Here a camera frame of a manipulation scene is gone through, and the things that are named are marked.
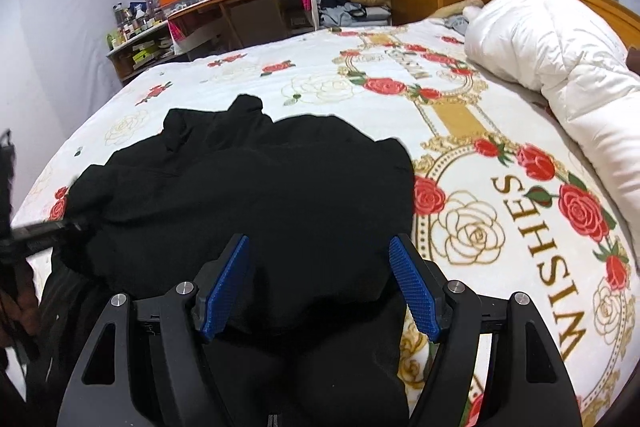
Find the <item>black large garment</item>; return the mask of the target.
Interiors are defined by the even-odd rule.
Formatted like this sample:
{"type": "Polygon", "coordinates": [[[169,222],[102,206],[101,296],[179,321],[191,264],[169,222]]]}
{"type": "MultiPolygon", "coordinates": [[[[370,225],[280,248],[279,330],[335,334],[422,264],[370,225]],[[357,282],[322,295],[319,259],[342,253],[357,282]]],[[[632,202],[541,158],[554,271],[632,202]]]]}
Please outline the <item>black large garment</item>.
{"type": "Polygon", "coordinates": [[[52,254],[27,373],[35,424],[58,420],[108,300],[170,293],[242,234],[239,294],[195,338],[218,410],[238,426],[406,425],[388,245],[411,230],[413,184],[405,147],[334,116],[275,121],[247,94],[222,112],[171,109],[67,193],[65,217],[86,225],[52,254]]]}

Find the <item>wooden headboard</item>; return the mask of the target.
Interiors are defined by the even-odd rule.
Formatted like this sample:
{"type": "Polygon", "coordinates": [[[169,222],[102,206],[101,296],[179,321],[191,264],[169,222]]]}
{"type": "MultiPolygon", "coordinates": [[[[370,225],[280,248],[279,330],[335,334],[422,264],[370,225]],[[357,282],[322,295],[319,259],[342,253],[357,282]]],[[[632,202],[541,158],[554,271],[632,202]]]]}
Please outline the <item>wooden headboard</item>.
{"type": "Polygon", "coordinates": [[[640,18],[615,0],[579,0],[602,17],[627,48],[639,47],[640,18]]]}

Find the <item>wooden desk with white top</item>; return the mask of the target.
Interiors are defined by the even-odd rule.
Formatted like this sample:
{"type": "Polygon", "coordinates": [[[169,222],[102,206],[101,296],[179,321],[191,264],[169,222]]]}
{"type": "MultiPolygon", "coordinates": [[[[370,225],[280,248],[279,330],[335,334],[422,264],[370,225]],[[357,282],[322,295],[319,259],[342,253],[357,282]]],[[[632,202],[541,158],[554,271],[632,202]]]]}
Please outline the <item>wooden desk with white top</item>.
{"type": "Polygon", "coordinates": [[[319,29],[317,0],[201,0],[168,16],[174,50],[199,56],[242,50],[319,29]]]}

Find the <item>floral rose bed blanket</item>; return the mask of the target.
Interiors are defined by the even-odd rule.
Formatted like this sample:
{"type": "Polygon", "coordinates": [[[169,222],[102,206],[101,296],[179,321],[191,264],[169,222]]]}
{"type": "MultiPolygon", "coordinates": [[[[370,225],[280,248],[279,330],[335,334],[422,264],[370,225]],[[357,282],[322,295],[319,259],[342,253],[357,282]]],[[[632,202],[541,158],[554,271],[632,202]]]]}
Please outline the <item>floral rose bed blanket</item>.
{"type": "Polygon", "coordinates": [[[416,169],[413,240],[476,291],[531,295],[582,421],[602,423],[639,361],[639,277],[624,220],[544,100],[482,72],[436,20],[333,29],[157,66],[58,150],[15,220],[58,216],[88,166],[160,131],[174,107],[221,110],[242,93],[274,119],[334,115],[397,138],[416,169]]]}

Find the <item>pile of clothes by curtain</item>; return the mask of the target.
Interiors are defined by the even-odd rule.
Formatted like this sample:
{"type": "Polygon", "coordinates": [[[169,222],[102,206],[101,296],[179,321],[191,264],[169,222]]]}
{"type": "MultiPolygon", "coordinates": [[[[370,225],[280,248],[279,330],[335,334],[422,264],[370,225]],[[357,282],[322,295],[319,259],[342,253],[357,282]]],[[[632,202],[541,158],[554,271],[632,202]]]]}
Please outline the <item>pile of clothes by curtain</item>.
{"type": "Polygon", "coordinates": [[[322,28],[390,26],[390,0],[317,0],[322,28]]]}

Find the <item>bottles on shelf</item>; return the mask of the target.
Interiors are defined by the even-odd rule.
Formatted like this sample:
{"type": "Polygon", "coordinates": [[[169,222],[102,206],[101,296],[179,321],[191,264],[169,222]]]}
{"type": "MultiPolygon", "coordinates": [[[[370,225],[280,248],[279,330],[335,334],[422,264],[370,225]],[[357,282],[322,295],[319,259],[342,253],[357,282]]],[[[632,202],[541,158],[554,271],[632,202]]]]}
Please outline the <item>bottles on shelf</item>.
{"type": "Polygon", "coordinates": [[[145,2],[134,2],[128,5],[117,3],[112,6],[112,12],[116,20],[116,28],[106,35],[106,43],[110,50],[114,50],[162,22],[161,18],[148,10],[145,2]]]}

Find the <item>low wooden bookshelf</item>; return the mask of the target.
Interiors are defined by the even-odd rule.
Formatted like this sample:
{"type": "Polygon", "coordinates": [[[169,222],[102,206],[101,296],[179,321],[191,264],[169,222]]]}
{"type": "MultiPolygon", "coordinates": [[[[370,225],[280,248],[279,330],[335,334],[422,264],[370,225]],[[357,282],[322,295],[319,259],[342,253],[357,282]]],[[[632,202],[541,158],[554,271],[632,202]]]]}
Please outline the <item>low wooden bookshelf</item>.
{"type": "Polygon", "coordinates": [[[176,56],[168,21],[139,32],[107,53],[123,86],[147,69],[176,56]]]}

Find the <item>white duvet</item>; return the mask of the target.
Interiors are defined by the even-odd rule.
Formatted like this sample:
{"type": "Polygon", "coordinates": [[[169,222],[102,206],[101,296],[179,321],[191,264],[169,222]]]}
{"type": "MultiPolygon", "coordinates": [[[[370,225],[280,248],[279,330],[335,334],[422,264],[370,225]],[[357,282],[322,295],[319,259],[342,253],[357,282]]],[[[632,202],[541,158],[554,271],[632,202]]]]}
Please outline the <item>white duvet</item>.
{"type": "Polygon", "coordinates": [[[464,35],[474,64],[540,93],[639,243],[639,77],[611,26],[578,0],[491,0],[464,35]]]}

